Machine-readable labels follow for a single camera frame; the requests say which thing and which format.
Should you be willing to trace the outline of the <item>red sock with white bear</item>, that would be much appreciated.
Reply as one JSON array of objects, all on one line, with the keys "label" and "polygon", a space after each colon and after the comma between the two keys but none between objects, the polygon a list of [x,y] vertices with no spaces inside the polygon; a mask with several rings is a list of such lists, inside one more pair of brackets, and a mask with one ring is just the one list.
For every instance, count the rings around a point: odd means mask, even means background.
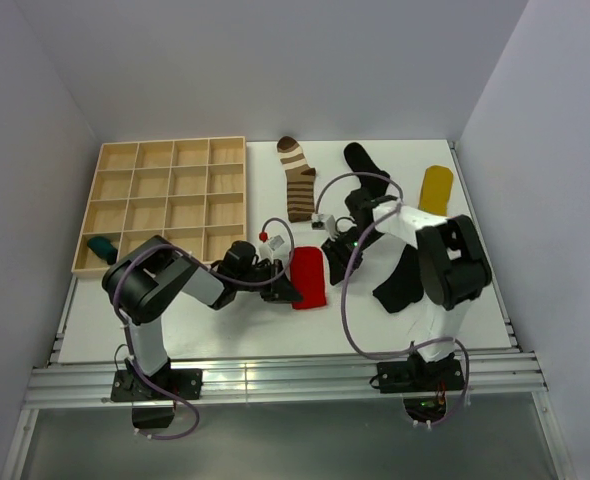
[{"label": "red sock with white bear", "polygon": [[290,264],[290,280],[302,299],[292,303],[295,310],[325,307],[326,282],[322,251],[313,246],[296,247]]}]

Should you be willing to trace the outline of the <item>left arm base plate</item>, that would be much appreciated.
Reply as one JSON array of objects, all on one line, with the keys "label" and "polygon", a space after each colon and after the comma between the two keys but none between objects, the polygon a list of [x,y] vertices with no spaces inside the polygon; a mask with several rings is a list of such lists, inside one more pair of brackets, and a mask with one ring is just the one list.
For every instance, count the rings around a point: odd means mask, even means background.
[{"label": "left arm base plate", "polygon": [[201,396],[202,385],[201,369],[170,369],[157,373],[145,382],[132,368],[128,368],[115,373],[110,401],[131,403],[170,400],[163,391],[185,400],[197,400]]}]

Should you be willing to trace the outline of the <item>dark teal sock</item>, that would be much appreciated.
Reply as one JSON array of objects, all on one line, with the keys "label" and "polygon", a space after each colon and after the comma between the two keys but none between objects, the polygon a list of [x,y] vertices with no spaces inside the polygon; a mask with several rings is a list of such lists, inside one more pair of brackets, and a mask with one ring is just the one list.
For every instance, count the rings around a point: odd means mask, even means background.
[{"label": "dark teal sock", "polygon": [[88,239],[87,247],[108,265],[114,265],[118,258],[118,249],[111,240],[104,236],[93,236]]}]

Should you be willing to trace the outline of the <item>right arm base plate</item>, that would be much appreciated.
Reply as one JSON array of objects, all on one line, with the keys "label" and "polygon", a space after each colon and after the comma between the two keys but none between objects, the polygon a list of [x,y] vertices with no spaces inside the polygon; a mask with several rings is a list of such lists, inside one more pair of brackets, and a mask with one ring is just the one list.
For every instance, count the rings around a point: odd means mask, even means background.
[{"label": "right arm base plate", "polygon": [[383,394],[461,391],[465,377],[453,354],[426,362],[419,354],[407,360],[379,362],[369,385]]}]

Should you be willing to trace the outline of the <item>black sock with white stripes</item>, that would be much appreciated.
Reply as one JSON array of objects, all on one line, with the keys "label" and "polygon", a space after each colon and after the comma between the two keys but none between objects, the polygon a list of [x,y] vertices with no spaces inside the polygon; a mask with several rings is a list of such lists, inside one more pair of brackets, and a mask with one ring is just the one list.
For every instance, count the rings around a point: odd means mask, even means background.
[{"label": "black sock with white stripes", "polygon": [[360,176],[360,186],[364,188],[371,198],[382,197],[387,193],[389,183],[384,178],[390,174],[380,169],[366,152],[364,147],[357,142],[349,143],[343,151],[344,159],[353,172],[369,173],[369,176]]}]

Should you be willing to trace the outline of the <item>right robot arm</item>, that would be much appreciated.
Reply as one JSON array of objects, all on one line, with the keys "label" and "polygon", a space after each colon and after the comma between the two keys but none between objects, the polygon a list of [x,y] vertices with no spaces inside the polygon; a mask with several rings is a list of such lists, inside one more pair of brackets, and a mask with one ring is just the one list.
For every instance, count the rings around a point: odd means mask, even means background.
[{"label": "right robot arm", "polygon": [[[340,315],[349,345],[371,360],[391,360],[403,355],[420,357],[408,365],[410,383],[427,390],[443,374],[439,361],[462,349],[458,341],[464,317],[472,303],[492,281],[492,271],[470,217],[445,217],[407,206],[393,196],[372,198],[358,189],[346,198],[355,225],[330,234],[322,244],[329,263],[331,285],[341,284]],[[385,235],[405,243],[393,273],[380,285],[379,301],[395,298],[404,305],[413,301],[423,307],[426,332],[402,351],[366,352],[353,339],[347,315],[350,275],[362,262],[362,251]]]}]

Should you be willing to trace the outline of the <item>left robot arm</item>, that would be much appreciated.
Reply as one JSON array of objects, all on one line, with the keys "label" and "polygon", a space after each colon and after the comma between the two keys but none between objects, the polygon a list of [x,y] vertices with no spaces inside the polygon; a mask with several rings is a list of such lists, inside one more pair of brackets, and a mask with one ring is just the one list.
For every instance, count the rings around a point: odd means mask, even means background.
[{"label": "left robot arm", "polygon": [[247,241],[233,242],[223,259],[205,266],[159,235],[112,265],[102,288],[126,328],[129,364],[137,372],[134,388],[147,399],[162,397],[170,386],[161,317],[178,295],[215,311],[230,304],[239,291],[257,292],[269,303],[304,299],[283,262],[259,260]]}]

